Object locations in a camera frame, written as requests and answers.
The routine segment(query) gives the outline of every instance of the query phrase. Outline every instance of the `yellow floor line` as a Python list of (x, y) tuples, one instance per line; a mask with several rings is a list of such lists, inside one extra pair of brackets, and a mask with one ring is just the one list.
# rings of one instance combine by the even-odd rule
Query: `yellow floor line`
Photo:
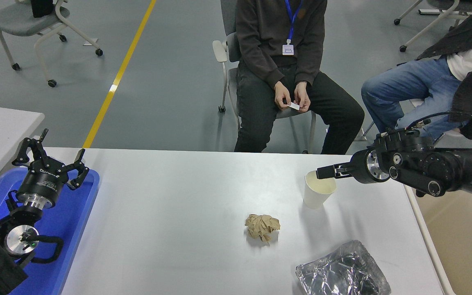
[(143, 33), (143, 29), (145, 28), (145, 25), (147, 24), (148, 17), (150, 16), (150, 13), (152, 13), (152, 9), (154, 8), (155, 4), (156, 4), (156, 0), (152, 0), (150, 2), (150, 5), (148, 6), (145, 16), (143, 17), (141, 24), (139, 24), (136, 35), (134, 36), (131, 46), (129, 47), (129, 51), (127, 51), (127, 55), (125, 55), (125, 58), (123, 59), (120, 69), (118, 73), (116, 74), (116, 78), (114, 79), (112, 86), (110, 86), (109, 93), (107, 94), (107, 97), (105, 98), (105, 101), (103, 102), (103, 105), (101, 105), (101, 109), (98, 115), (96, 116), (96, 119), (94, 120), (94, 124), (92, 125), (92, 128), (90, 129), (89, 134), (86, 136), (85, 143), (83, 144), (84, 149), (90, 148), (90, 146), (92, 145), (92, 142), (94, 141), (94, 138), (96, 137), (96, 133), (98, 132), (101, 122), (103, 121), (103, 118), (105, 117), (105, 114), (107, 113), (107, 110), (109, 109), (112, 98), (114, 97), (114, 94), (116, 93), (116, 89), (118, 89), (118, 85), (121, 82), (121, 78), (123, 78), (123, 74), (125, 73), (125, 69), (127, 69), (127, 65), (129, 65), (129, 62), (131, 61), (132, 54), (134, 50), (136, 49), (139, 38), (141, 37), (141, 34)]

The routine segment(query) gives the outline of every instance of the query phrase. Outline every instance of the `chair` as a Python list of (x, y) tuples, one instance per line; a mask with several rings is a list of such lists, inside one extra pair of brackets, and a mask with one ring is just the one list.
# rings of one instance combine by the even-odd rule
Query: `chair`
[[(62, 35), (60, 31), (68, 26), (96, 48), (95, 53), (97, 56), (103, 55), (103, 50), (101, 50), (101, 48), (96, 42), (90, 39), (86, 34), (81, 32), (78, 28), (76, 28), (71, 22), (67, 20), (67, 17), (70, 15), (70, 12), (67, 8), (61, 6), (63, 2), (64, 0), (57, 0), (56, 6), (54, 7), (54, 12), (41, 18), (34, 18), (32, 16), (32, 7), (30, 2), (21, 2), (19, 0), (15, 0), (14, 4), (0, 9), (0, 41), (3, 45), (3, 48), (5, 49), (12, 69), (17, 71), (20, 69), (20, 67), (17, 62), (14, 62), (14, 59), (12, 58), (12, 55), (8, 50), (8, 45), (5, 39), (3, 38), (2, 32), (14, 36), (40, 35), (41, 37), (34, 44), (34, 49), (39, 59), (41, 69), (43, 69), (43, 73), (45, 74), (45, 79), (47, 80), (48, 85), (51, 87), (55, 87), (57, 82), (56, 80), (50, 78), (47, 66), (45, 64), (45, 60), (43, 60), (43, 57), (39, 52), (39, 45), (47, 38), (58, 34), (59, 39), (62, 42), (67, 41), (67, 38)], [(47, 32), (45, 34), (42, 33), (42, 31), (46, 29), (50, 29), (50, 32)]]
[[(234, 115), (236, 116), (236, 121), (238, 123), (238, 130), (240, 129), (240, 118), (238, 115), (238, 103), (236, 95), (236, 72), (238, 69), (231, 68), (227, 69), (225, 63), (227, 62), (227, 54), (231, 62), (238, 62), (241, 58), (240, 46), (238, 44), (238, 39), (236, 37), (236, 0), (221, 0), (221, 12), (223, 17), (223, 26), (225, 27), (225, 35), (227, 40), (222, 43), (221, 41), (213, 41), (212, 49), (216, 56), (216, 60), (221, 63), (223, 66), (223, 78), (224, 78), (224, 88), (223, 88), (223, 100), (221, 106), (218, 106), (218, 111), (221, 113), (225, 112), (225, 97), (227, 90), (229, 90), (229, 100), (232, 104), (232, 110), (234, 110)], [(296, 110), (288, 108), (278, 112), (276, 118), (289, 118), (291, 116), (296, 116), (300, 114)], [(312, 153), (312, 146), (314, 141), (314, 131), (316, 127), (316, 114), (311, 111), (311, 132), (309, 136), (309, 148), (304, 151), (304, 153)]]
[[(409, 101), (415, 108), (421, 105), (422, 103), (424, 103), (424, 100), (419, 99), (419, 98), (409, 99)], [(444, 132), (439, 138), (435, 139), (435, 141), (433, 142), (433, 145), (436, 145), (444, 136), (464, 138), (464, 136), (460, 133), (460, 131), (458, 131), (457, 128), (455, 128), (455, 129), (451, 129), (449, 131)]]
[[(397, 19), (394, 20), (395, 25), (399, 25), (400, 21), (410, 13), (420, 2), (423, 0), (416, 1), (409, 9), (407, 9), (402, 15), (400, 15)], [(425, 34), (429, 31), (432, 27), (434, 27), (438, 22), (440, 22), (444, 18), (453, 18), (456, 20), (454, 26), (450, 28), (455, 28), (461, 20), (466, 19), (470, 13), (472, 13), (472, 2), (471, 1), (464, 1), (464, 0), (427, 0), (429, 5), (433, 6), (440, 10), (440, 15), (436, 18), (432, 23), (430, 23), (427, 27), (421, 30), (418, 34), (416, 34), (413, 38), (407, 41), (404, 45), (401, 45), (399, 48), (400, 52), (405, 52), (407, 47), (411, 45), (416, 39), (418, 39), (421, 35)]]
[[(424, 103), (424, 100), (419, 99), (419, 98), (414, 98), (414, 99), (409, 99), (409, 102), (413, 105), (414, 108), (416, 108), (420, 104)], [(369, 132), (369, 130), (371, 130), (373, 125), (374, 125), (374, 122), (372, 122), (371, 125), (369, 125), (369, 127), (367, 127), (366, 131), (363, 133), (363, 136), (365, 136), (367, 134), (367, 132)], [(457, 137), (457, 138), (463, 138), (464, 137), (459, 131), (457, 131), (456, 129), (452, 129), (452, 130), (444, 132), (439, 138), (435, 139), (434, 142), (433, 142), (433, 145), (436, 145), (444, 136), (452, 136), (452, 137)]]

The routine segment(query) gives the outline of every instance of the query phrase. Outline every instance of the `paper cup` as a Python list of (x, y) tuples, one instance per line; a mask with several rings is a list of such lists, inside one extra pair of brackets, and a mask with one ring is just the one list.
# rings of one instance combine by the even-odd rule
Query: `paper cup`
[(303, 202), (311, 209), (318, 209), (335, 190), (334, 179), (317, 179), (316, 171), (311, 171), (305, 175)]

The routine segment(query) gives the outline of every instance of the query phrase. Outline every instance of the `crumpled brown paper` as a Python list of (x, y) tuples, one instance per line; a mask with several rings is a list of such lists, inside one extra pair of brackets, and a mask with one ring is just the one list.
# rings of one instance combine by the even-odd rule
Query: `crumpled brown paper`
[(245, 220), (245, 225), (251, 237), (254, 239), (260, 237), (266, 243), (270, 241), (269, 234), (274, 230), (279, 230), (279, 220), (270, 215), (249, 214), (249, 217)]

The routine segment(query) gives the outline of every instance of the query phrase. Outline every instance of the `aluminum foil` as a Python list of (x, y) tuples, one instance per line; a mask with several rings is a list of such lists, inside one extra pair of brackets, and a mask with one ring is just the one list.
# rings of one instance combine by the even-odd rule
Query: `aluminum foil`
[(360, 241), (344, 243), (329, 255), (298, 265), (307, 295), (388, 295), (386, 277)]

